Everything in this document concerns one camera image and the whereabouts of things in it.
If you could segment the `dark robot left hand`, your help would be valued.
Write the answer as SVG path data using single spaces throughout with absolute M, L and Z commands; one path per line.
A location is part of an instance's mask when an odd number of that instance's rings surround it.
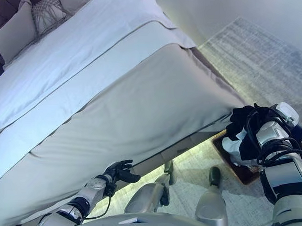
M 138 174 L 132 174 L 131 168 L 132 168 L 132 160 L 124 160 L 112 163 L 110 166 L 108 166 L 103 175 L 110 178 L 111 182 L 116 183 L 117 181 L 122 181 L 125 183 L 133 184 L 137 183 L 141 176 Z

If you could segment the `dark robot right hand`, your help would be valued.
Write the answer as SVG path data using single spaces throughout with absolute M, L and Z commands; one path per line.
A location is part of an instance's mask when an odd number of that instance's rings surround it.
M 255 104 L 253 111 L 248 116 L 248 126 L 255 131 L 259 131 L 264 124 L 271 122 L 276 118 L 278 120 L 281 118 L 277 111 L 272 108 Z

